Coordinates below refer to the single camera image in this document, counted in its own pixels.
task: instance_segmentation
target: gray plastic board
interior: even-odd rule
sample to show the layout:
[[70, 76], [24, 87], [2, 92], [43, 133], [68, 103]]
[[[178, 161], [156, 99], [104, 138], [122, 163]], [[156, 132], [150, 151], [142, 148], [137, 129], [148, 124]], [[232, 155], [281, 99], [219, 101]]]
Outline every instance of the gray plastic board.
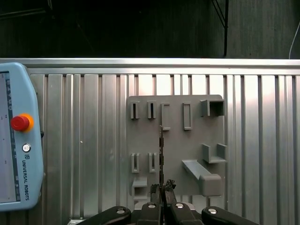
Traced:
[[[183, 160], [197, 160], [210, 173], [218, 174], [223, 184], [226, 153], [218, 157], [218, 152], [224, 144], [224, 112], [220, 95], [129, 97], [126, 133], [134, 200], [145, 199], [151, 184], [159, 183], [159, 125], [164, 128], [165, 182], [175, 180], [177, 195], [203, 194]], [[205, 154], [203, 149], [208, 148], [210, 153]]]

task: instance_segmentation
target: red emergency stop button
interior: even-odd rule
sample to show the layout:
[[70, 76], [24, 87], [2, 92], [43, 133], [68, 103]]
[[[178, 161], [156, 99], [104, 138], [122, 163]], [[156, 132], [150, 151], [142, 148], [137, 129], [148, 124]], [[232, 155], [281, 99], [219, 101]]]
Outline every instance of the red emergency stop button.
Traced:
[[26, 131], [30, 126], [30, 120], [26, 116], [15, 116], [11, 119], [10, 125], [16, 131]]

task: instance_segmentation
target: bracket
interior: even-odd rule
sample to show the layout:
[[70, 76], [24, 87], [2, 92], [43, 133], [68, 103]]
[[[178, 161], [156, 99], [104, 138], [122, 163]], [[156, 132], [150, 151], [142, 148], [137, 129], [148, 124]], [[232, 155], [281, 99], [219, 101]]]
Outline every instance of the bracket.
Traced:
[[221, 196], [222, 179], [218, 174], [211, 174], [197, 160], [183, 160], [183, 167], [193, 176], [203, 196]]
[[209, 164], [225, 163], [226, 149], [226, 145], [217, 144], [217, 149], [213, 151], [213, 149], [210, 146], [202, 144], [203, 160]]
[[133, 197], [133, 200], [147, 200], [148, 192], [149, 190], [147, 177], [135, 177], [131, 187], [131, 196]]
[[204, 100], [201, 103], [201, 116], [224, 116], [224, 100]]

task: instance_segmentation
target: dark background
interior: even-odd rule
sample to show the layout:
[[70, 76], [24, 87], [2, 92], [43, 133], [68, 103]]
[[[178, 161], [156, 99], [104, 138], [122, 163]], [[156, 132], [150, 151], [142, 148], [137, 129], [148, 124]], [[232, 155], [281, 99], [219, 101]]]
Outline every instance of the dark background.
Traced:
[[[218, 0], [225, 9], [225, 0]], [[0, 14], [43, 8], [6, 0]], [[52, 14], [0, 19], [0, 57], [221, 58], [224, 29], [211, 0], [52, 0]], [[299, 0], [230, 0], [227, 58], [287, 59]], [[300, 58], [300, 34], [292, 51]]]

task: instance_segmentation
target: rectangular slot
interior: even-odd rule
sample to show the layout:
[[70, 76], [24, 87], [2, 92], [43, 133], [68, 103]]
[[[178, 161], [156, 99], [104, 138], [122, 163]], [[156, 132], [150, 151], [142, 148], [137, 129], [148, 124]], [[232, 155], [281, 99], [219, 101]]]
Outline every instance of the rectangular slot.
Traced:
[[131, 172], [132, 173], [140, 172], [140, 154], [139, 153], [131, 154]]
[[190, 102], [183, 103], [183, 127], [184, 130], [192, 129], [192, 109]]
[[134, 170], [137, 170], [137, 160], [136, 160], [136, 155], [134, 156]]
[[156, 118], [156, 101], [148, 101], [148, 119]]
[[149, 153], [149, 172], [155, 173], [158, 171], [158, 155], [157, 153]]
[[163, 130], [170, 130], [170, 103], [162, 103], [161, 104], [161, 124], [163, 126]]
[[151, 163], [152, 163], [152, 165], [151, 165], [151, 168], [152, 168], [152, 170], [155, 170], [155, 158], [154, 158], [154, 153], [152, 153], [152, 161], [151, 161]]
[[130, 105], [130, 118], [132, 120], [139, 118], [139, 102], [131, 102]]

